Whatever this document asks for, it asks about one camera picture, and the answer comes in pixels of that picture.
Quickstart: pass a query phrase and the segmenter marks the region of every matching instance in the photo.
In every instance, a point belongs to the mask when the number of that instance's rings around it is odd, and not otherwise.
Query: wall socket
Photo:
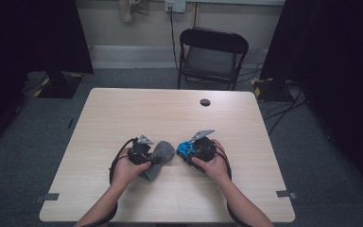
[[[169,11],[169,8],[172,8],[172,12],[185,12],[185,0],[164,1],[164,11]]]

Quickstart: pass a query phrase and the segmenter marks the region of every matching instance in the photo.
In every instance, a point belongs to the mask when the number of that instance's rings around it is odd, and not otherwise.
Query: gray sock
[[[161,141],[154,149],[148,159],[151,161],[151,167],[144,171],[141,176],[149,181],[152,181],[158,176],[162,166],[175,156],[176,150],[166,141]]]

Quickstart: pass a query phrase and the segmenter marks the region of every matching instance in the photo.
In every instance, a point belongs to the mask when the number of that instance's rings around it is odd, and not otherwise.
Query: black chair
[[[194,27],[181,33],[181,56],[178,89],[182,76],[232,85],[237,83],[241,65],[249,50],[248,42],[240,35]]]

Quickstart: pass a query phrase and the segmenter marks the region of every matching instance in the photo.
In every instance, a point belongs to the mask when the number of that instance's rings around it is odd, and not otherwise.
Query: wooden tabletop
[[[200,105],[203,99],[211,105]],[[273,222],[290,222],[295,214],[285,190],[264,121],[249,92],[95,88],[82,110],[75,131],[45,201],[42,221],[79,220],[109,186],[109,170],[120,148],[146,135],[174,148],[196,132],[225,148],[233,182]],[[233,222],[215,182],[176,155],[157,178],[134,181],[118,202],[112,221]]]

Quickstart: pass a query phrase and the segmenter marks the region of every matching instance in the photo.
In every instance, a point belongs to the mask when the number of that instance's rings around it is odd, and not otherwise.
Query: gray carpet
[[[31,74],[31,86],[43,73]],[[49,190],[84,102],[95,87],[175,89],[176,69],[100,69],[86,76],[72,99],[37,98],[25,93],[23,108],[0,135],[0,226],[72,226],[43,223],[35,198]],[[184,82],[182,89],[224,90],[224,85]],[[252,91],[248,80],[238,91]],[[292,87],[294,96],[299,87]],[[305,101],[303,95],[298,103]],[[287,106],[259,103],[270,116]],[[278,116],[266,120],[267,129]],[[309,105],[290,110],[270,135],[296,220],[276,226],[363,226],[363,179],[328,139],[327,127]]]

